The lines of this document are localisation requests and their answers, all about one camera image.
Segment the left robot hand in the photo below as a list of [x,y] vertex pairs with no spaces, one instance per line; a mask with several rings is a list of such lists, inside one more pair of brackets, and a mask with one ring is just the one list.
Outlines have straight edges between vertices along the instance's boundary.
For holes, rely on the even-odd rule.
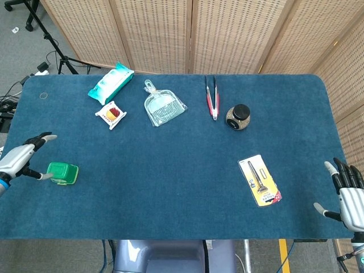
[[44,132],[27,139],[21,146],[10,150],[1,159],[1,180],[9,185],[12,179],[21,175],[33,177],[37,180],[53,177],[52,173],[40,173],[30,169],[30,159],[45,143],[56,138],[57,135],[51,132]]

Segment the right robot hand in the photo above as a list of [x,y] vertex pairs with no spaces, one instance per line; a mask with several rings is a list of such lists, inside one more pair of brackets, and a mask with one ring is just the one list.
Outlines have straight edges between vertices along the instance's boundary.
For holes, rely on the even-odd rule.
[[358,168],[333,159],[335,164],[324,162],[340,204],[340,212],[336,213],[323,208],[319,203],[314,203],[314,208],[319,214],[338,222],[352,232],[363,232],[363,176]]

